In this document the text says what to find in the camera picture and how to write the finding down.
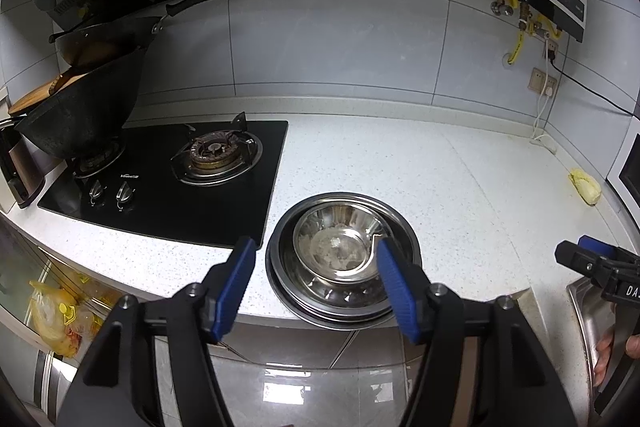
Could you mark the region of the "stove knob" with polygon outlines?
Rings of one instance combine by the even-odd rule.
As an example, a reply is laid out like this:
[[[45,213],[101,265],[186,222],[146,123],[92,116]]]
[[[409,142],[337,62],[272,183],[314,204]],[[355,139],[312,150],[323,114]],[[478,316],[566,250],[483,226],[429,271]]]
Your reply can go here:
[[[116,208],[119,212],[126,212],[134,208],[134,192],[136,187],[125,180],[120,184],[115,196]]]
[[[100,180],[96,180],[89,190],[89,204],[91,207],[100,207],[104,204],[106,186]]]

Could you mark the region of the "right stove knob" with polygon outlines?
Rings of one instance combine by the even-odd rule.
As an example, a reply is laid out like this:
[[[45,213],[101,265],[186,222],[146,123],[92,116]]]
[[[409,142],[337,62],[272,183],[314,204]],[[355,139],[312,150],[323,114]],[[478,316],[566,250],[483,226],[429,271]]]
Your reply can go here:
[[[136,187],[125,180],[120,184],[115,196],[116,208],[119,212],[126,212],[134,208],[134,192]]]

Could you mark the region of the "white microwave oven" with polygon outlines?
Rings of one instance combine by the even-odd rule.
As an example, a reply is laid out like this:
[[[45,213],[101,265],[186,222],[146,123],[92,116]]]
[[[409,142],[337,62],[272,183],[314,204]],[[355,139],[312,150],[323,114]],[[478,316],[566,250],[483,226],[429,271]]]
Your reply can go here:
[[[640,121],[631,117],[620,150],[606,177],[617,197],[623,202],[636,227],[640,225]]]

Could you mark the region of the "black glass gas stove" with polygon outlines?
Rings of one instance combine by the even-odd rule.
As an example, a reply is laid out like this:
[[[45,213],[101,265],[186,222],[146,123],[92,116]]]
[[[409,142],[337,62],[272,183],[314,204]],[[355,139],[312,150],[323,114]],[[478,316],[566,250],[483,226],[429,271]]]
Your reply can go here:
[[[194,136],[224,130],[231,121],[156,124],[128,128],[120,135],[122,153],[87,176],[65,169],[38,206],[60,216],[117,231],[181,243],[231,248],[242,236],[264,240],[271,195],[288,122],[249,120],[248,131],[262,141],[262,158],[243,176],[225,184],[193,186],[172,173],[171,157]],[[104,204],[91,207],[96,180],[106,186]],[[134,184],[134,208],[119,212],[115,196],[125,180]]]

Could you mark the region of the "left stove knob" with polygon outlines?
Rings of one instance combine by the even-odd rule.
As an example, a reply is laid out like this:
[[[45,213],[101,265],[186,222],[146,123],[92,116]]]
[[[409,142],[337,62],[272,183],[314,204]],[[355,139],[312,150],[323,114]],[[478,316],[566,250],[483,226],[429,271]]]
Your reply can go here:
[[[100,207],[104,204],[106,186],[100,180],[96,180],[89,190],[89,204],[91,207]]]

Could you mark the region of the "medium steel bowl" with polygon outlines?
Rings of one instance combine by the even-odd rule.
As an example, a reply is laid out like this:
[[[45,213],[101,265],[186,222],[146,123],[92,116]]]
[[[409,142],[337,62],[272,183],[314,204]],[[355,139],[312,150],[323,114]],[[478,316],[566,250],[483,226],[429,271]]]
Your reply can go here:
[[[335,284],[356,284],[378,275],[376,246],[392,236],[388,223],[356,202],[325,202],[295,223],[293,247],[310,272]]]

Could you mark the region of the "beige wall socket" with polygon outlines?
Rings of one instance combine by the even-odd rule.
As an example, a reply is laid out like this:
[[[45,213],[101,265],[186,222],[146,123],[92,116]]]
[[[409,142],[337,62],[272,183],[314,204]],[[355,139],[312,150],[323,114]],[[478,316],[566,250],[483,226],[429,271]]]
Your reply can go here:
[[[536,67],[533,68],[527,86],[530,91],[538,95],[546,96],[547,98],[552,98],[555,94],[556,87],[558,87],[558,80],[555,77],[547,74],[544,70]]]

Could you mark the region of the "wooden cutting board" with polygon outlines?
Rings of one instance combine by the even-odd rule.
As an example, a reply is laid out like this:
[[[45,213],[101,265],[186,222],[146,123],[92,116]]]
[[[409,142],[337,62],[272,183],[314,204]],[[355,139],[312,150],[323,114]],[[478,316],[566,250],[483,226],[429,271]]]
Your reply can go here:
[[[69,72],[62,72],[62,74],[57,75],[51,81],[46,82],[42,86],[22,96],[16,103],[11,105],[8,114],[11,117],[25,114],[27,109],[40,104],[44,100],[47,100],[47,98],[51,98],[56,92],[82,77],[84,77],[84,74],[72,75]]]

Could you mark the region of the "right gas burner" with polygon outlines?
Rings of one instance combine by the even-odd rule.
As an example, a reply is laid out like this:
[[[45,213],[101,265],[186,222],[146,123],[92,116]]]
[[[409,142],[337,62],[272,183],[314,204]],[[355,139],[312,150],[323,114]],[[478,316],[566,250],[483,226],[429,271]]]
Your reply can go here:
[[[245,113],[239,113],[228,129],[194,136],[171,157],[170,167],[184,184],[221,185],[252,170],[263,150],[262,141],[248,131]]]

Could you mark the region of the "yellow plastic bag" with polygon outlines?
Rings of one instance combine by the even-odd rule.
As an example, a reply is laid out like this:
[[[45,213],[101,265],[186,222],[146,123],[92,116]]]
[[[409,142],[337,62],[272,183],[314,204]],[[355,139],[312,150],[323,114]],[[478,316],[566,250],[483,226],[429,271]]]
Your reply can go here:
[[[44,343],[60,357],[75,358],[102,327],[103,320],[64,288],[30,280],[34,292],[28,309],[32,326]]]

